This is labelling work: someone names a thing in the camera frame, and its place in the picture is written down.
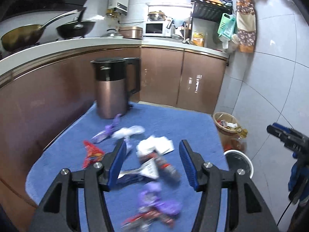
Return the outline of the blue towel mat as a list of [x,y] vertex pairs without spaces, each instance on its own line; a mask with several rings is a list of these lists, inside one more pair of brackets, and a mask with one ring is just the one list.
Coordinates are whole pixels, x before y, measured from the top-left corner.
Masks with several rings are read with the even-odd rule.
[[[84,143],[110,122],[92,106],[47,148],[26,177],[25,189],[39,203],[62,169],[81,170]],[[227,170],[221,141],[208,114],[135,104],[119,128],[135,127],[113,190],[105,200],[116,231],[191,231],[201,194],[193,190],[179,155],[186,140],[193,151]]]

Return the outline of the amber oil bottle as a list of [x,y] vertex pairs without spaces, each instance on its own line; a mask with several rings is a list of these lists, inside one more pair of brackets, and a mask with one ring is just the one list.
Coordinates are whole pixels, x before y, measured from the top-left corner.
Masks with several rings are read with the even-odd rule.
[[224,151],[228,150],[238,150],[245,152],[247,148],[247,129],[242,129],[237,136],[232,137],[230,141],[224,146]]

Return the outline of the brass wok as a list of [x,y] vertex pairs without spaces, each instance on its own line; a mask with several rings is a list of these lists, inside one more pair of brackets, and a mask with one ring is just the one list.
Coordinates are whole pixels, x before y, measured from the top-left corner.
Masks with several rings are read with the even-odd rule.
[[60,14],[50,19],[45,24],[30,24],[22,27],[15,28],[1,37],[1,43],[3,48],[10,52],[19,48],[33,45],[39,41],[43,35],[45,28],[50,24],[58,21],[61,18],[78,13],[77,9]]

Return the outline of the white printed torn wrapper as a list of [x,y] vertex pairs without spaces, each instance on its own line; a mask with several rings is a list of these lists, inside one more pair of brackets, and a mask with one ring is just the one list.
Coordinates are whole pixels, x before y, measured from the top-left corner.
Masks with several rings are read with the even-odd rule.
[[155,159],[152,158],[146,161],[140,166],[140,168],[121,171],[118,175],[118,179],[124,178],[128,175],[143,176],[149,179],[157,180],[159,178],[159,172],[155,164]]

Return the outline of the white microwave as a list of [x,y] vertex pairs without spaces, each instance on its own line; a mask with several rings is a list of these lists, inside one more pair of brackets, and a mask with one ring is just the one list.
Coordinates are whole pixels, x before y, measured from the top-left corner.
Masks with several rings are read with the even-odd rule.
[[166,37],[170,38],[172,34],[172,24],[167,21],[146,21],[143,28],[145,37]]

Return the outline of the copper black electric kettle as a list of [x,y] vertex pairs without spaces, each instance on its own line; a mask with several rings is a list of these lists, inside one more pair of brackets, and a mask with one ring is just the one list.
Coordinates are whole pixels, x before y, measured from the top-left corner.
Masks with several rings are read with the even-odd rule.
[[126,114],[129,98],[140,91],[140,58],[98,58],[91,64],[98,115],[113,119]]

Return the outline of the white rimmed trash can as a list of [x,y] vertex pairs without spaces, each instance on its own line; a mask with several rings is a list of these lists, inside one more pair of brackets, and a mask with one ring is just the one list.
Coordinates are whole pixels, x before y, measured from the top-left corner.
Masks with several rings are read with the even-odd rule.
[[253,177],[254,166],[252,161],[243,152],[232,149],[225,151],[224,156],[230,170],[243,169],[250,178]]

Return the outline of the glass pot lid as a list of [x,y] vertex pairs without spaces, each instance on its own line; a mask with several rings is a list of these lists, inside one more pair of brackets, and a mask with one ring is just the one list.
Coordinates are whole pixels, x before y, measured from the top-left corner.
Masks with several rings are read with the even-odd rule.
[[109,28],[105,34],[101,36],[102,38],[123,38],[124,36],[120,34],[115,28]]

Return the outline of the white plastic bag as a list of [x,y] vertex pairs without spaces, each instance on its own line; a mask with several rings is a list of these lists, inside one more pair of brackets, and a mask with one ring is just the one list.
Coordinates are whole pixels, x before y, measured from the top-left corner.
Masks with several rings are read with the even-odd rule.
[[114,139],[122,139],[122,138],[129,138],[132,135],[139,135],[143,134],[145,129],[142,126],[134,125],[132,127],[123,127],[112,134],[112,138]]

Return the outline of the green plastic bag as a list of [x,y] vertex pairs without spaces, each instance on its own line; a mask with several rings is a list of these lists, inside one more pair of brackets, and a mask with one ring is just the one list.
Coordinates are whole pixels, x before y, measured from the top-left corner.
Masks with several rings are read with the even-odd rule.
[[220,41],[230,41],[232,34],[235,30],[236,17],[235,15],[230,15],[223,13],[219,27],[217,29],[218,38]]

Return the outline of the long purple twisted wrapper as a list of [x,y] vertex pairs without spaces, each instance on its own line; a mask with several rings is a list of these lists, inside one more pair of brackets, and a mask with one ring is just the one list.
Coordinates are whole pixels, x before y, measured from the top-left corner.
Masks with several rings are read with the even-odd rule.
[[121,114],[117,114],[110,125],[106,125],[105,129],[91,138],[91,143],[101,143],[103,140],[112,136],[119,124]]

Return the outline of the small purple candy wrapper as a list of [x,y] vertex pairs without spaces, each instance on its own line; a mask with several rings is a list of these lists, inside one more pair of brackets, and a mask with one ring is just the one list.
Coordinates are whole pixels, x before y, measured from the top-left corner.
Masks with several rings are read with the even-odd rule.
[[129,154],[132,150],[132,144],[131,144],[131,141],[130,141],[130,136],[125,137],[124,141],[126,143],[126,153]]

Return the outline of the red snack wrapper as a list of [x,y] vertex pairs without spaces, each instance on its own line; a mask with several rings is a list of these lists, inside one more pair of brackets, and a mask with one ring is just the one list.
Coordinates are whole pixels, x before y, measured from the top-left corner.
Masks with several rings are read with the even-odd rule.
[[82,168],[86,169],[89,165],[100,162],[105,152],[87,140],[83,141],[83,143],[86,149],[86,158],[84,159]]

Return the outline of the white tissue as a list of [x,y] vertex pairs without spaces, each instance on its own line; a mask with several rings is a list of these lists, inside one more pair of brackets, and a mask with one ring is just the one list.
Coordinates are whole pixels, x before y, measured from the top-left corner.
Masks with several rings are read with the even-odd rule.
[[142,140],[136,147],[136,154],[138,157],[148,155],[152,152],[156,152],[159,155],[168,154],[174,150],[173,141],[167,137],[155,137],[150,136],[149,138]]

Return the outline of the beige trash bin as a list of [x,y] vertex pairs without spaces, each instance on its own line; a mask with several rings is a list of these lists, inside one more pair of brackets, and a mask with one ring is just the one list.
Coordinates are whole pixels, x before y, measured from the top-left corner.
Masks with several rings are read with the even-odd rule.
[[242,130],[238,120],[231,114],[216,112],[212,118],[223,147],[230,143],[232,138],[237,137]]

